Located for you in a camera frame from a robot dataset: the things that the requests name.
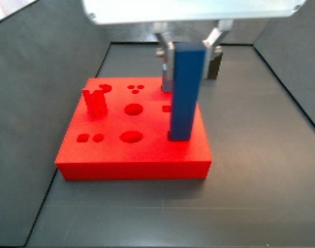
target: circular hole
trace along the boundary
hole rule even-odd
[[[90,139],[89,134],[81,134],[81,135],[78,135],[77,142],[88,142],[89,139]]]
[[[143,133],[137,131],[128,131],[121,135],[121,141],[125,143],[136,143],[143,139]]]
[[[104,135],[102,134],[94,135],[94,137],[93,137],[94,142],[101,142],[102,140],[104,140]]]
[[[124,112],[127,112],[129,115],[139,115],[143,113],[143,106],[140,104],[127,105]]]
[[[172,106],[164,105],[164,106],[163,106],[163,111],[164,111],[164,112],[171,112],[171,111],[172,111]]]
[[[112,86],[109,84],[101,84],[98,87],[102,89],[104,93],[112,91]]]

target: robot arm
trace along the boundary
hole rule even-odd
[[[152,22],[164,58],[163,90],[173,91],[171,140],[189,140],[200,81],[208,75],[216,47],[232,28],[234,19],[291,16],[306,0],[82,0],[85,13],[94,24]],[[219,20],[202,43],[172,42],[164,21]]]

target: red block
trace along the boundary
hole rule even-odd
[[[159,77],[92,78],[84,95],[57,157],[66,180],[207,177],[212,150],[199,106],[191,140],[169,141],[172,93]]]

